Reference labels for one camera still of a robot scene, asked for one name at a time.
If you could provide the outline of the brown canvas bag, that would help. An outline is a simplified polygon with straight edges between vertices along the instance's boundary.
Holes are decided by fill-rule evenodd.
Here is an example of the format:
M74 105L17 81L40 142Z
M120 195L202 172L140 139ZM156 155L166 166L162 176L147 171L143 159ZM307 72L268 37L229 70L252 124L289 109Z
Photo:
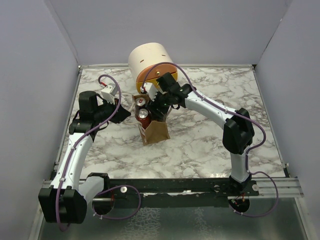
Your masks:
M134 117L137 120L138 110L136 109L135 100L137 98L145 98L146 100L145 109L147 109L147 103L149 102L150 98L147 95L142 95L142 94L132 95L131 97L132 97L132 109L134 110ZM144 146L156 144L161 141L170 139L166 119L153 120L151 117L151 123L146 129L142 127L142 124L138 120L137 120L137 125L140 132L140 136L142 138L142 144Z

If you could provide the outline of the red cola can front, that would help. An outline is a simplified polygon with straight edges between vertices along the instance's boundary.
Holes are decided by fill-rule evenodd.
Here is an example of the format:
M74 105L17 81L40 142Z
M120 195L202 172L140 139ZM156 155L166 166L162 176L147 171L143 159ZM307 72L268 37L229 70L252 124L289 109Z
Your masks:
M141 108L137 112L137 120L141 123L142 127L146 129L151 123L151 116L146 108Z

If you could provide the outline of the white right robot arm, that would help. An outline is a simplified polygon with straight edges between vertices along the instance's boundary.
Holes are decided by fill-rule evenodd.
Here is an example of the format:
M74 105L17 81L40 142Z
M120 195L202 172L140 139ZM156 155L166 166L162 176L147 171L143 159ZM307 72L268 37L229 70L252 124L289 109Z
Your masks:
M235 110L209 100L205 95L196 93L189 83L180 85L170 73L165 73L153 83L144 83L140 88L145 91L151 103L149 110L158 117L164 116L169 107L177 105L195 111L216 123L222 130L222 144L230 152L231 182L229 189L240 196L248 189L250 174L245 151L253 142L255 135L249 112L241 108Z

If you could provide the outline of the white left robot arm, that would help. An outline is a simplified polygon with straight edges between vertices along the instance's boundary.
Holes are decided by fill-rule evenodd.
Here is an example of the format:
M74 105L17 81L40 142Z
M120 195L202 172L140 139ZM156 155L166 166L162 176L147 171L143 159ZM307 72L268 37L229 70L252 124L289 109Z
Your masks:
M90 174L84 183L80 182L81 172L87 154L96 135L109 123L119 124L131 113L121 105L121 97L95 91L83 91L78 97L79 109L68 127L68 145L48 188L41 188L38 200L46 222L81 224L87 213L88 204L97 195L106 197L111 186L106 177Z

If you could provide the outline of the silver blue energy drink can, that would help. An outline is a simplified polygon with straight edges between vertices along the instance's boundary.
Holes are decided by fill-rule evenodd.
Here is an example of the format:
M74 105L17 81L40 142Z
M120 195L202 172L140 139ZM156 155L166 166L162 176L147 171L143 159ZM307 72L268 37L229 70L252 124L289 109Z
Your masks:
M138 97L135 100L135 105L136 105L137 110L145 109L146 108L146 99L143 97Z

